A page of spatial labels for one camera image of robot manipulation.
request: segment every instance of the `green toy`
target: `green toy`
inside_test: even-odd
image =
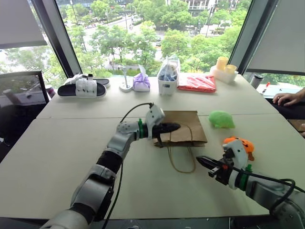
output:
[[[209,121],[217,128],[235,128],[232,115],[225,111],[212,111]]]

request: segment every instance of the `yellow cup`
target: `yellow cup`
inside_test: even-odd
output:
[[[234,74],[235,70],[237,69],[237,67],[235,65],[232,65],[232,64],[228,64],[226,67],[225,67],[225,72],[226,73],[229,73],[229,74]]]
[[[216,63],[216,68],[221,70],[221,71],[224,71],[225,69],[225,66],[227,65],[228,63],[228,58],[227,57],[224,57],[224,56],[220,56],[218,57],[217,59],[217,63]]]

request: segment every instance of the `orange toy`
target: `orange toy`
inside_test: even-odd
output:
[[[232,137],[226,138],[226,139],[224,140],[224,143],[227,144],[227,143],[229,143],[229,142],[235,141],[236,139],[242,141],[242,143],[243,143],[243,145],[244,145],[244,149],[245,149],[246,153],[248,154],[248,159],[249,159],[250,161],[254,161],[254,157],[253,157],[253,155],[252,155],[252,153],[253,153],[253,151],[254,151],[254,145],[253,145],[252,142],[249,142],[249,141],[247,141],[247,140],[245,140],[245,139],[242,139],[242,138],[240,138],[240,137],[234,137],[234,136],[232,136]]]

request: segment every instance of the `window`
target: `window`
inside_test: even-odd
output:
[[[303,88],[305,87],[305,76],[289,75],[279,73],[257,73],[264,76],[261,84],[270,83],[271,85],[279,85],[285,88]],[[245,79],[250,82],[254,73],[246,72]]]
[[[154,76],[177,54],[182,72],[229,57],[251,0],[56,0],[84,73]]]
[[[30,6],[48,43],[35,11]],[[67,79],[50,45],[0,49],[0,73],[22,71],[42,71],[45,85],[51,84],[56,89]]]

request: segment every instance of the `purple bag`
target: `purple bag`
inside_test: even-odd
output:
[[[139,65],[141,73],[133,77],[133,89],[136,92],[149,92],[151,84],[143,66]]]

